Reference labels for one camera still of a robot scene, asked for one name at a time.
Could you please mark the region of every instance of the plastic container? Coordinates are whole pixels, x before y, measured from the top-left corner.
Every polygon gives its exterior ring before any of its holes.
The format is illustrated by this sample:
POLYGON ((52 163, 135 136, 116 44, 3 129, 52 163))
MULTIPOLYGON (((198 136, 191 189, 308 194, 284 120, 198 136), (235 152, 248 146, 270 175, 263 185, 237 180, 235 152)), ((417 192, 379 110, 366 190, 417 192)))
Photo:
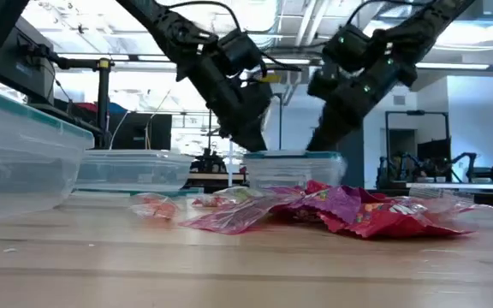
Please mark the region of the plastic container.
POLYGON ((86 130, 0 95, 0 217, 60 204, 92 147, 86 130))
POLYGON ((186 184, 193 157, 167 151, 91 150, 81 164, 78 190, 172 192, 186 184))
POLYGON ((261 151, 244 156, 251 188, 339 185, 347 164, 337 152, 261 151))

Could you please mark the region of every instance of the ceiling pipe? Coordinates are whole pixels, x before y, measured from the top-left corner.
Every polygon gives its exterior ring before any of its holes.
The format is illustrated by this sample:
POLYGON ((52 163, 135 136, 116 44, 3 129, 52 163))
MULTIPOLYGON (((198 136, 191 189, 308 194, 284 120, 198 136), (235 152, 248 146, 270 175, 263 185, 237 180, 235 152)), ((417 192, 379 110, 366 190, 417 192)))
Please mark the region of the ceiling pipe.
POLYGON ((322 0, 317 9, 317 13, 315 14, 315 19, 313 20, 312 27, 309 29, 309 33, 307 34, 306 44, 313 43, 313 39, 315 38, 315 34, 317 34, 318 27, 321 25, 321 21, 323 20, 324 15, 326 14, 326 10, 330 5, 330 0, 322 0))
POLYGON ((318 0, 311 0, 306 6, 306 12, 301 19, 300 30, 298 30, 298 35, 296 36, 296 40, 294 45, 300 46, 301 41, 304 39, 304 35, 306 35, 307 26, 309 25, 309 21, 313 16, 313 10, 315 9, 315 5, 318 3, 318 0))

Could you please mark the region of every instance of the black robotic arm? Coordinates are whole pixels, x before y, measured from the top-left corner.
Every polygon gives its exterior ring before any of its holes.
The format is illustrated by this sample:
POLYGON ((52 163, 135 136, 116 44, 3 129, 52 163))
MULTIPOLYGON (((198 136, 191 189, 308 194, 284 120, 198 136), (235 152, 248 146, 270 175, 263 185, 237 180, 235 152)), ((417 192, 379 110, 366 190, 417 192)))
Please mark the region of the black robotic arm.
POLYGON ((222 137, 231 137, 249 151, 266 150, 261 123, 273 93, 265 83, 241 87, 239 74, 243 70, 258 65, 264 68, 261 51, 246 32, 237 28, 219 38, 155 1, 116 1, 176 63, 176 80, 190 79, 206 107, 218 117, 222 137))
POLYGON ((347 24, 323 49, 324 65, 314 75, 308 94, 325 100, 309 151, 335 151, 349 132, 397 84, 411 86, 416 63, 446 27, 475 0, 434 0, 400 25, 376 30, 368 38, 347 24))

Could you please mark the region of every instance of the wood grain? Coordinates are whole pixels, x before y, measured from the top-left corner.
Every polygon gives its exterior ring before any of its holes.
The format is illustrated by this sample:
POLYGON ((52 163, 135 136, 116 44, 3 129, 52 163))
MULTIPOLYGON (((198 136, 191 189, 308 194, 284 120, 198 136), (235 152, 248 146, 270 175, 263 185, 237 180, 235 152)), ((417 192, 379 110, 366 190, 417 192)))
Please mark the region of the wood grain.
POLYGON ((0 220, 0 308, 493 307, 493 211, 453 240, 368 241, 283 225, 213 234, 126 204, 76 196, 0 220))

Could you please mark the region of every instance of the ceiling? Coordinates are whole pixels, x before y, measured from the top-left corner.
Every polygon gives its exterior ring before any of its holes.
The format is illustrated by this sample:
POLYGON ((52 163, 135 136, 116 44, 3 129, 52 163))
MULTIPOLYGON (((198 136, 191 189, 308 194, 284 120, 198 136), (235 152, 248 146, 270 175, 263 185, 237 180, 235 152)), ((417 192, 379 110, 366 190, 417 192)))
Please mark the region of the ceiling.
MULTIPOLYGON (((183 1, 160 0, 161 4, 183 1)), ((229 5, 260 48, 323 42, 345 23, 361 0, 222 0, 229 5)), ((197 5, 176 9, 201 27, 218 34, 233 29, 220 7, 197 5)), ((353 22, 371 33, 392 27, 412 13, 406 6, 374 3, 353 22)), ((59 53, 161 55, 150 34, 115 0, 32 0, 23 13, 59 53)), ((493 0, 478 0, 445 32, 425 62, 493 64, 493 0)), ((118 63, 111 76, 112 100, 140 110, 206 110, 186 80, 176 84, 172 65, 118 63), (130 74, 126 71, 143 71, 130 74)), ((97 75, 59 74, 67 88, 96 89, 97 75)))

